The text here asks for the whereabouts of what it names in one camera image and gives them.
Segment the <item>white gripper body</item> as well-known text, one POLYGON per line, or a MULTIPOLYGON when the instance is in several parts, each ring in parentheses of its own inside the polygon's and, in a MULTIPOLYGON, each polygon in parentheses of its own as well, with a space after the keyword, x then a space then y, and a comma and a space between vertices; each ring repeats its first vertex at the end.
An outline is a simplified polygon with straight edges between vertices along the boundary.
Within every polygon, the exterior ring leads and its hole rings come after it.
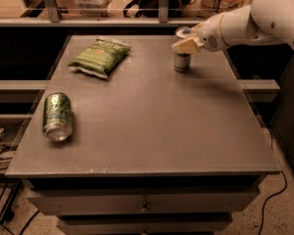
POLYGON ((224 50, 226 44, 221 36, 221 20, 223 14, 214 15, 197 27, 197 34, 204 48, 211 52, 224 50))

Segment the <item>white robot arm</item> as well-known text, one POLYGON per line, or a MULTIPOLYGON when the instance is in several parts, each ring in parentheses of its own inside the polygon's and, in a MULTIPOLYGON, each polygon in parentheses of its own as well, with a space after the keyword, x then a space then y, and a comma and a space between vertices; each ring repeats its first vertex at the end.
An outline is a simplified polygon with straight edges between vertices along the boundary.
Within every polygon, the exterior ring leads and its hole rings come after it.
POLYGON ((211 52, 236 45, 285 43, 294 51, 294 0, 253 0, 248 6, 214 15, 189 29, 172 48, 178 54, 211 52))

